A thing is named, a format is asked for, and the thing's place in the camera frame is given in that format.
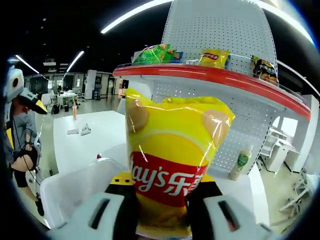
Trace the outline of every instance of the floor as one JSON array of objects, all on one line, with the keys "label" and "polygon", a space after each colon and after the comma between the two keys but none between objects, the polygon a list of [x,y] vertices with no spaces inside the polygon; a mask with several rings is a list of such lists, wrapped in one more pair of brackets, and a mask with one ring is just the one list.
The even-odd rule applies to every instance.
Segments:
[{"label": "floor", "polygon": [[279,212],[279,209],[288,203],[289,198],[297,196],[294,192],[294,183],[302,179],[302,177],[299,173],[290,172],[284,164],[277,173],[269,172],[263,166],[260,174],[268,202],[271,229],[277,235],[280,235],[287,232],[287,230],[289,231],[289,226],[294,226],[296,218],[288,218],[291,214],[291,209],[283,212]]},{"label": "floor", "polygon": [[[115,111],[117,110],[119,102],[120,99],[118,98],[118,96],[111,97],[108,100],[101,99],[88,100],[85,102],[80,101],[80,106],[77,110],[77,114],[80,115],[108,110]],[[56,115],[36,115],[36,127],[38,132],[41,129],[42,142],[42,158],[39,164],[42,173],[37,174],[36,176],[39,183],[41,183],[41,181],[43,180],[42,178],[50,176],[49,170],[52,170],[52,174],[58,173],[53,140],[53,121],[55,118],[61,118],[70,115],[72,115],[72,111],[70,110],[69,112],[64,112],[64,109],[62,109],[61,112]],[[262,167],[260,174],[267,196],[270,224],[273,225],[277,222],[287,220],[290,213],[288,211],[279,212],[278,210],[280,207],[287,203],[288,198],[293,198],[295,196],[295,192],[293,191],[293,184],[301,178],[301,175],[297,173],[291,173],[285,165],[283,165],[276,174],[273,172],[268,172],[265,167]],[[33,180],[29,173],[27,174],[27,179],[28,178]],[[30,183],[30,186],[33,191],[39,191],[39,187],[37,184]],[[24,196],[23,193],[20,193],[20,196],[25,208],[39,221],[41,221],[43,224],[46,224],[45,219],[38,215],[35,203]],[[295,220],[289,219],[284,223],[272,226],[271,229],[277,235],[286,234],[294,225]]]}]

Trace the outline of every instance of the window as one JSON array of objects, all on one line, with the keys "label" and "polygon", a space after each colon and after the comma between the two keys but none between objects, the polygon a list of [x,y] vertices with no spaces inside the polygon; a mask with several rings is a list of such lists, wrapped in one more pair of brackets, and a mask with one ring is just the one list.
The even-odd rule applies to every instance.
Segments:
[{"label": "window", "polygon": [[53,87],[53,81],[49,80],[48,81],[48,89],[52,89],[52,87]]},{"label": "window", "polygon": [[297,129],[298,121],[295,119],[283,118],[283,123],[281,126],[281,131],[288,134],[290,137],[294,137]]},{"label": "window", "polygon": [[[279,120],[280,117],[278,116],[274,122],[272,123],[272,126],[274,128],[278,128],[279,126]],[[296,129],[297,129],[298,121],[292,118],[284,117],[283,122],[281,125],[281,131],[287,134],[290,137],[294,137],[296,134]]]},{"label": "window", "polygon": [[61,80],[57,80],[56,81],[56,86],[61,86],[61,88],[64,87],[64,81],[61,79]]}]

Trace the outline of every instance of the doorway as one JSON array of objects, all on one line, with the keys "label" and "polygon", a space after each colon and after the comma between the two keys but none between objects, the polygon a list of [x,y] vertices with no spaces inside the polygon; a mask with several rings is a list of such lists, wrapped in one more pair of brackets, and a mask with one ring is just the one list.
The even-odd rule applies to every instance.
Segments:
[{"label": "doorway", "polygon": [[108,98],[109,95],[115,94],[115,85],[116,85],[116,79],[114,77],[108,78],[108,84],[106,87],[106,98]]}]

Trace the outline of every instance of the red shelf edge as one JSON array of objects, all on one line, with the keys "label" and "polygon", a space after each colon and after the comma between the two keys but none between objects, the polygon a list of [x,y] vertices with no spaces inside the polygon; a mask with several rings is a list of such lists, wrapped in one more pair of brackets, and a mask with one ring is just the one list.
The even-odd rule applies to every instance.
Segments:
[{"label": "red shelf edge", "polygon": [[283,92],[257,82],[254,77],[225,69],[186,64],[157,64],[120,67],[114,70],[113,75],[115,77],[129,75],[181,77],[222,84],[263,96],[310,120],[310,110]]}]

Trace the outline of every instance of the green chip bag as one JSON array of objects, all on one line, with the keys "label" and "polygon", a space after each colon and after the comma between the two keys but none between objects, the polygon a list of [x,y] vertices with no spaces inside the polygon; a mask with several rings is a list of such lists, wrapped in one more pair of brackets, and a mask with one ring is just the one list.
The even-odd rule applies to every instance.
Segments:
[{"label": "green chip bag", "polygon": [[176,50],[170,49],[170,44],[149,46],[142,50],[134,64],[161,64],[169,63]]}]

